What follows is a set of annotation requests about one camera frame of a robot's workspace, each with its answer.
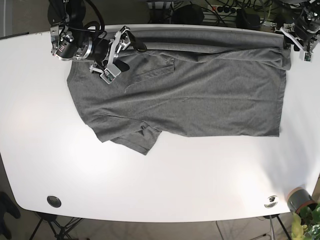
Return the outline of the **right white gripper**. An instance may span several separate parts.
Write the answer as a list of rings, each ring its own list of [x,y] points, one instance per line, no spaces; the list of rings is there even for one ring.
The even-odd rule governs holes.
[[[123,26],[110,40],[105,58],[101,62],[95,61],[90,65],[90,72],[98,74],[107,84],[111,84],[121,73],[130,69],[127,63],[118,59],[120,52],[129,46],[140,53],[148,50],[146,45],[130,32],[129,27]]]

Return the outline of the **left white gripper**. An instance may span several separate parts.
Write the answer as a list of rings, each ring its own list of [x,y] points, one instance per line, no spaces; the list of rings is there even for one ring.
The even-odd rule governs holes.
[[[299,52],[299,58],[305,62],[312,62],[315,48],[320,44],[320,24],[284,24],[280,28],[275,28],[276,34],[284,35],[283,47],[289,49],[293,47],[295,52]]]

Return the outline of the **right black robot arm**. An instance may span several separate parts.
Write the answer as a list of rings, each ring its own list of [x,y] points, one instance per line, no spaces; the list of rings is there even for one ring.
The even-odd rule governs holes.
[[[103,17],[90,0],[51,0],[47,19],[51,54],[62,61],[90,62],[90,72],[107,84],[130,68],[118,59],[121,51],[129,47],[140,53],[147,51],[127,26],[107,39]]]

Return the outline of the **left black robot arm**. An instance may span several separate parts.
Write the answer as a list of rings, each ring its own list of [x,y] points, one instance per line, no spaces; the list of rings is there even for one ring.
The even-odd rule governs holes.
[[[302,61],[311,62],[320,43],[320,2],[318,0],[277,0],[282,8],[276,18],[276,30],[293,45]]]

